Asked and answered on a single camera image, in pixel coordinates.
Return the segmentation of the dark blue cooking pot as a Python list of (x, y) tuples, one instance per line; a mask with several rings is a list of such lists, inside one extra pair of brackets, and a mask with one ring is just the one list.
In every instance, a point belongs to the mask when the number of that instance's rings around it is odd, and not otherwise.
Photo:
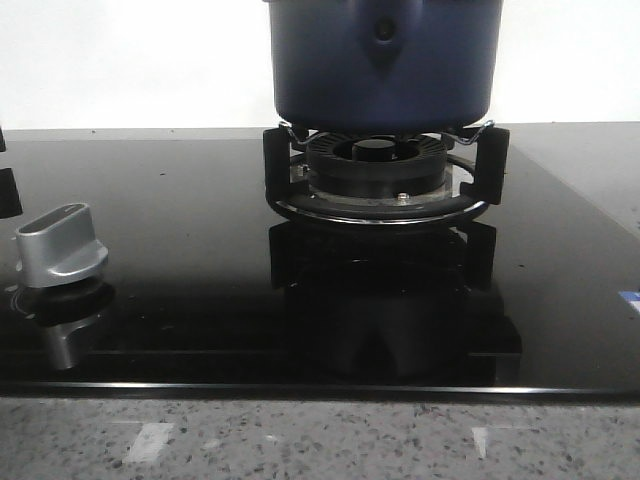
[(500, 1), (271, 1), (275, 109), (345, 133), (425, 133), (489, 110)]

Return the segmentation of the black glass gas cooktop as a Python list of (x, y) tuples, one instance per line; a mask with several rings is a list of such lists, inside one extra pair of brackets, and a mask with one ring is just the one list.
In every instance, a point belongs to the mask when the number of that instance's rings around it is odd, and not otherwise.
[[(522, 147), (575, 158), (579, 134), (515, 129), (499, 206), (389, 231), (274, 213), (258, 130), (9, 132), (1, 391), (635, 403), (639, 239)], [(16, 230), (72, 203), (106, 265), (23, 285)]]

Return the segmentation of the black pan support grate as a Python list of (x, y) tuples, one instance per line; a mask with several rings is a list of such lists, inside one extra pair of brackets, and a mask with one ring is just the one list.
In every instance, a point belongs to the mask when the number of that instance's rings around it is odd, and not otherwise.
[(264, 131), (265, 196), (274, 211), (297, 221), (394, 228), (473, 219), (502, 200), (510, 132), (493, 122), (437, 135), (380, 134), (398, 140), (425, 135), (447, 148), (445, 178), (439, 188), (422, 195), (400, 193), (392, 198), (341, 196), (310, 185), (306, 147), (334, 133), (310, 133), (286, 123)]

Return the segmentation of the silver stove control knob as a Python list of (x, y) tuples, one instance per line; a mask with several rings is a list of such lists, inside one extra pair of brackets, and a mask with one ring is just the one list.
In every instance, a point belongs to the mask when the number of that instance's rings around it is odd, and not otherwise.
[(97, 239), (90, 206), (62, 205), (16, 230), (20, 281), (50, 288), (100, 274), (108, 249)]

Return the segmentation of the black left pan support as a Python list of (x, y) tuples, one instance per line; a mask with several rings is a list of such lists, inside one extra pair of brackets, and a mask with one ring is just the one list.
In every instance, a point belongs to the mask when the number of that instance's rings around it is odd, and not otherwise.
[(14, 173), (10, 167), (1, 168), (0, 186), (0, 217), (8, 219), (22, 215), (22, 203)]

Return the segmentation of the blue sticker on cooktop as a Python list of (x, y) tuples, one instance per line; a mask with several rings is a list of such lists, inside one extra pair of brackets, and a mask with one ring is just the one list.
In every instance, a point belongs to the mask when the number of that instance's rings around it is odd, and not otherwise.
[(640, 293), (638, 291), (620, 291), (619, 296), (637, 313), (640, 314)]

